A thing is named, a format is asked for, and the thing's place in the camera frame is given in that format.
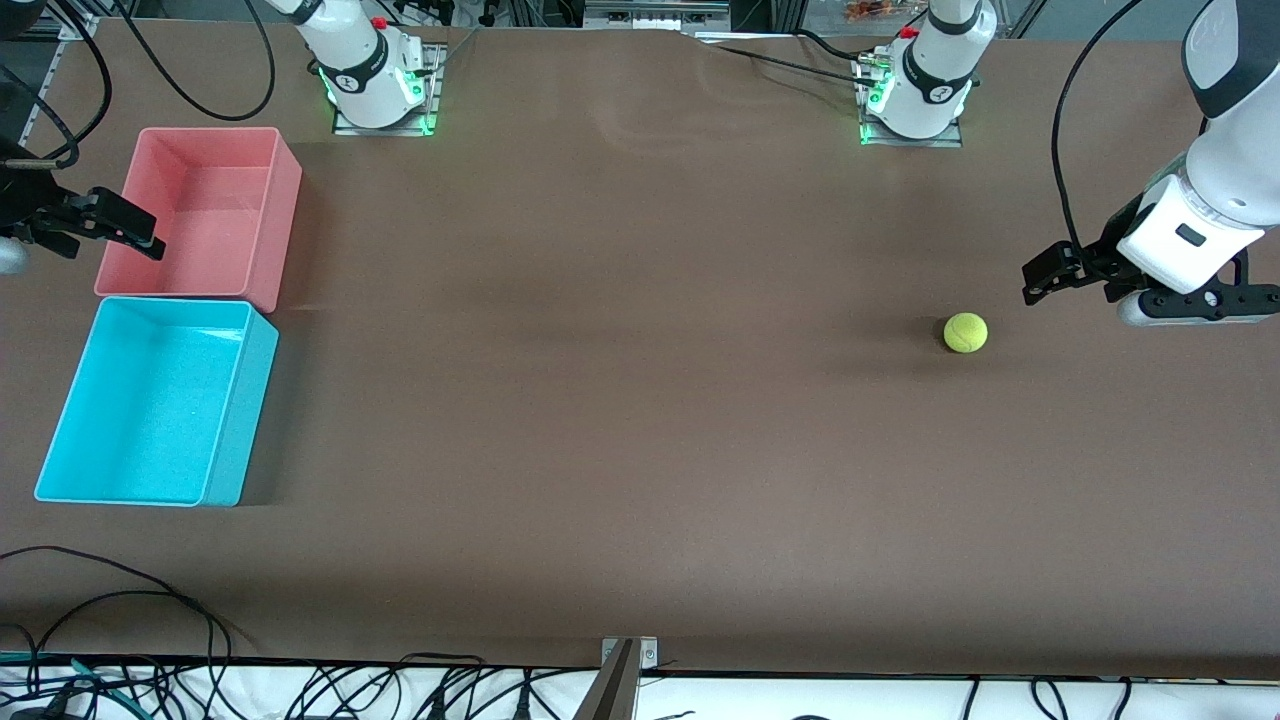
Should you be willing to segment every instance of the yellow tennis ball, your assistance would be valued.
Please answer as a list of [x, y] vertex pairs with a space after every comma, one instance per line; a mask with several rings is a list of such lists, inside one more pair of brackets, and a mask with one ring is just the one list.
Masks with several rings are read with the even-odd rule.
[[942, 328], [942, 340], [956, 352], [974, 352], [987, 343], [987, 322], [973, 313], [957, 313]]

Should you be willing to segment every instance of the metal frame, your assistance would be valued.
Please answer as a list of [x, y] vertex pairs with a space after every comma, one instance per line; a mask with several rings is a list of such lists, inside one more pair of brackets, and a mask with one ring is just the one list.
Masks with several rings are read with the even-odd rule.
[[[636, 708], [636, 691], [640, 687], [640, 669], [646, 661], [657, 664], [657, 638], [611, 638], [613, 646], [604, 646], [604, 666], [591, 680], [582, 705], [573, 720], [631, 720]], [[653, 643], [653, 656], [645, 643]]]
[[[83, 6], [77, 0], [72, 0], [72, 3], [77, 8]], [[81, 18], [84, 22], [84, 29], [87, 29], [90, 35], [93, 35], [93, 32], [97, 31], [97, 18], [90, 13], [82, 13]], [[69, 24], [63, 24], [61, 20], [54, 20], [54, 22], [58, 24], [59, 28], [58, 33], [54, 36], [58, 40], [58, 49], [54, 50], [54, 56], [49, 61], [49, 69], [45, 70], [44, 79], [40, 81], [40, 87], [36, 88], [36, 92], [40, 95], [41, 100], [45, 99], [45, 94], [49, 92], [50, 83], [54, 82], [54, 72], [58, 69], [58, 64], [61, 61], [63, 54], [67, 53], [67, 47], [72, 42], [81, 41], [81, 36], [79, 33], [76, 32], [76, 28], [70, 27]], [[40, 106], [32, 104], [31, 114], [27, 115], [27, 124], [23, 126], [22, 135], [18, 137], [18, 145], [22, 145], [23, 147], [27, 146], [27, 141], [31, 140], [31, 132], [36, 127], [36, 119], [40, 118], [40, 115], [41, 115]]]
[[727, 0], [586, 0], [582, 27], [664, 28], [685, 35], [731, 32]]
[[[809, 0], [769, 1], [773, 4], [773, 26], [771, 27], [773, 32], [792, 35], [804, 27], [805, 17], [809, 13]], [[1039, 14], [1039, 10], [1046, 3], [1048, 3], [1048, 0], [1032, 0], [1032, 5], [1021, 15], [1019, 15], [1016, 22], [1010, 22], [1009, 0], [991, 0], [991, 3], [996, 6], [996, 17], [1000, 20], [1000, 27], [1004, 29], [1004, 32], [1000, 33], [1000, 37], [1021, 37], [1020, 35], [1015, 35], [1016, 29], [1023, 27], [1024, 22], [1027, 23], [1027, 27], [1036, 22], [1034, 15]], [[888, 35], [892, 35], [893, 32], [896, 32], [896, 28], [891, 29]], [[872, 28], [870, 32], [850, 35], [878, 36], [882, 33], [879, 28]]]

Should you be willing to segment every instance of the metal bracket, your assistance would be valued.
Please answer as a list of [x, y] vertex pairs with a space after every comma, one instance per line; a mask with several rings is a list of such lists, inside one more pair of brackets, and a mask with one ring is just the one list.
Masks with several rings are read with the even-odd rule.
[[[613, 648], [617, 647], [620, 641], [626, 638], [604, 638], [600, 643], [600, 664], [603, 665], [609, 660], [609, 655]], [[658, 666], [658, 638], [635, 638], [640, 641], [640, 669], [653, 670]]]
[[573, 720], [632, 720], [641, 664], [658, 661], [657, 638], [605, 638], [603, 667], [591, 680]]
[[435, 135], [436, 115], [440, 113], [440, 92], [444, 90], [444, 61], [448, 58], [448, 45], [443, 42], [421, 44], [421, 58], [411, 58], [410, 65], [417, 65], [422, 77], [422, 104], [408, 111], [399, 122], [384, 128], [362, 128], [334, 111], [333, 133], [361, 137], [424, 137]]

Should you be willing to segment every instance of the brown table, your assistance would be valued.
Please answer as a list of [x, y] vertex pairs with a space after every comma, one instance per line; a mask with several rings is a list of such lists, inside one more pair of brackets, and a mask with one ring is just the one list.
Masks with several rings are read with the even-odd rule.
[[[218, 109], [261, 92], [251, 27], [146, 29]], [[123, 27], [100, 38], [116, 100], [69, 187], [119, 187], [142, 127], [210, 123]], [[0, 547], [159, 574], [244, 655], [589, 664], [643, 633], [677, 667], [1276, 675], [1280, 325], [1019, 296], [1064, 237], [1076, 45], [997, 42], [965, 147], [929, 151], [859, 146], [837, 82], [667, 32], [483, 31], [436, 137], [337, 138], [301, 38], [271, 38], [257, 122], [306, 177], [247, 505], [32, 500], [100, 250], [41, 254], [0, 282]], [[72, 49], [51, 102], [78, 127], [97, 95]], [[1087, 234], [1198, 119], [1175, 45], [1098, 50], [1064, 142]], [[1280, 277], [1280, 245], [1254, 258]], [[959, 310], [991, 323], [978, 355], [931, 334]], [[131, 587], [54, 557], [0, 577], [36, 625]], [[163, 607], [54, 647], [200, 652]]]

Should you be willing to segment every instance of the mounting plate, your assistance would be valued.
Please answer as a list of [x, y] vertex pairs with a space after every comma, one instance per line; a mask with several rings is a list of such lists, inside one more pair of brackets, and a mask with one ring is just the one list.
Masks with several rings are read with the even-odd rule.
[[[613, 646], [622, 638], [604, 638], [600, 643], [600, 665], [609, 659]], [[653, 670], [658, 666], [658, 638], [640, 638], [640, 669]]]
[[399, 122], [384, 128], [362, 128], [352, 124], [342, 113], [334, 113], [333, 133], [361, 137], [425, 137], [435, 135], [436, 115], [440, 111], [440, 92], [444, 90], [444, 60], [448, 46], [443, 42], [424, 42], [421, 69], [428, 70], [422, 82], [422, 104], [408, 111]]

